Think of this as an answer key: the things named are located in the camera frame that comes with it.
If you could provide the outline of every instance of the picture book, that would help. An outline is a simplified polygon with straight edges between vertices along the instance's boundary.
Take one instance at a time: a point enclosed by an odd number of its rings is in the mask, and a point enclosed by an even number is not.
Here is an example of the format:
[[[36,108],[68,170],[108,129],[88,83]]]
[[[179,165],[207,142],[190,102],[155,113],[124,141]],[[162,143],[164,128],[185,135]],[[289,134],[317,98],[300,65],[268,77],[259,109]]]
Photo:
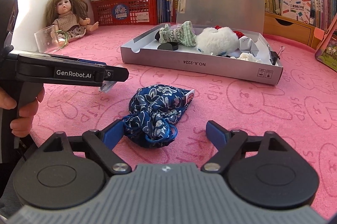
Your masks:
[[[337,72],[337,14],[317,48],[316,59]]]

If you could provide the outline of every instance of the wooden shelf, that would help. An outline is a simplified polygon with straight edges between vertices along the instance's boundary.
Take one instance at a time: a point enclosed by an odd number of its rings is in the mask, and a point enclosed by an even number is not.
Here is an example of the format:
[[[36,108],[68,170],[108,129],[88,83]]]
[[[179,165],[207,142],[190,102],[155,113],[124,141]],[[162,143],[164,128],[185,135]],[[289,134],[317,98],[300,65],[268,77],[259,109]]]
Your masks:
[[[316,49],[320,40],[314,36],[314,26],[265,12],[264,34],[288,38]]]

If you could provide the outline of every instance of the red plastic basket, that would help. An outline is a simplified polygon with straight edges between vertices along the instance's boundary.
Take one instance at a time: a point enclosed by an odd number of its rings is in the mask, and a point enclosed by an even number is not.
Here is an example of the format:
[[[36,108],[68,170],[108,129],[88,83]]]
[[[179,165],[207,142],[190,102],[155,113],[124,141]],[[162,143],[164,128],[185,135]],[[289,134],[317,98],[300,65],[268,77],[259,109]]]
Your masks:
[[[100,26],[157,25],[157,0],[101,0],[91,2]]]

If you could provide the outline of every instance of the green checkered cloth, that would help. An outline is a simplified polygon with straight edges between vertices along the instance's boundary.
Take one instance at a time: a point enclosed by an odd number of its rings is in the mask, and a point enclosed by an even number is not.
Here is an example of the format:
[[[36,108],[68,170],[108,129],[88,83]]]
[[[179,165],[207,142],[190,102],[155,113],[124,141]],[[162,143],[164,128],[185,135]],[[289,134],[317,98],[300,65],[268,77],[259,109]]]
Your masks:
[[[186,21],[176,29],[170,29],[168,24],[159,30],[159,43],[177,42],[185,46],[195,46],[196,35],[192,32],[191,21]]]

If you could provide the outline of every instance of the printer box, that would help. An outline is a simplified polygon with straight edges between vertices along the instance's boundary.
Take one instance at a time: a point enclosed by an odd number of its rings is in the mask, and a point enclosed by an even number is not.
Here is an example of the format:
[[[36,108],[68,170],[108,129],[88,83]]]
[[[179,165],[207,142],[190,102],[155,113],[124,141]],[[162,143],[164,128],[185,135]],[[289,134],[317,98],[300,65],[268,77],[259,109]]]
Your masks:
[[[217,25],[238,30],[253,40],[251,52],[261,62],[206,55],[199,52],[196,47],[183,45],[179,45],[176,51],[158,50],[159,42],[155,39],[155,35],[165,24],[155,26],[122,45],[122,60],[124,63],[276,85],[283,67],[280,60],[274,65],[270,61],[268,42],[262,35],[264,17],[265,0],[179,0],[178,3],[178,24],[191,21],[196,35],[207,27]]]
[[[310,21],[311,0],[282,0],[281,15],[306,24]]]

